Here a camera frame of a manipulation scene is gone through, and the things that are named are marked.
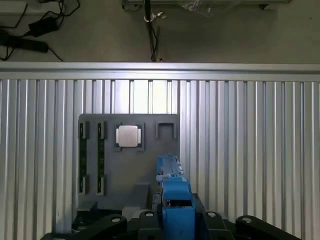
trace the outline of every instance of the aluminum extrusion wall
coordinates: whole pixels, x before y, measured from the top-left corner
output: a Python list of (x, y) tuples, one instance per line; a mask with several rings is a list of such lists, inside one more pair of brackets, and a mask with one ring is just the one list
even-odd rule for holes
[(0, 80), (0, 240), (71, 229), (82, 113), (179, 114), (180, 161), (208, 209), (318, 239), (320, 74), (312, 77)]

